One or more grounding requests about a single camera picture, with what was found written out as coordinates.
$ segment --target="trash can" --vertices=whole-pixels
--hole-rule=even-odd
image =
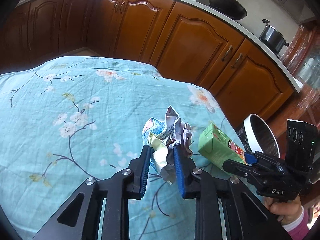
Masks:
[[[250,114],[236,128],[244,149],[248,153],[259,151],[280,158],[279,146],[271,129],[265,121],[256,114]]]

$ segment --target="crumpled paper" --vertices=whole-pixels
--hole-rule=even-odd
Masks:
[[[143,144],[154,149],[150,164],[170,184],[176,178],[173,146],[182,144],[187,157],[190,157],[193,154],[189,149],[191,136],[190,125],[182,122],[180,115],[171,106],[167,109],[164,121],[150,118],[143,127]]]

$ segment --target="triangular cutout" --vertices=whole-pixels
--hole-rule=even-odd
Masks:
[[[267,217],[255,205],[246,193],[241,193],[244,210],[246,211],[247,221],[251,226],[258,225],[267,221]]]
[[[58,217],[58,223],[67,225],[69,227],[75,227],[77,224],[83,199],[84,194],[78,194]]]

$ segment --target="pink sleeve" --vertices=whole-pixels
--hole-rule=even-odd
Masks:
[[[308,212],[305,211],[303,214],[303,219],[301,223],[291,231],[289,231],[289,235],[291,236],[292,240],[302,240],[309,231],[307,227],[308,223]]]

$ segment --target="juice box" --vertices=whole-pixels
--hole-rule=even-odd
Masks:
[[[246,164],[243,149],[213,123],[200,134],[198,149],[221,170],[223,162],[227,159]]]

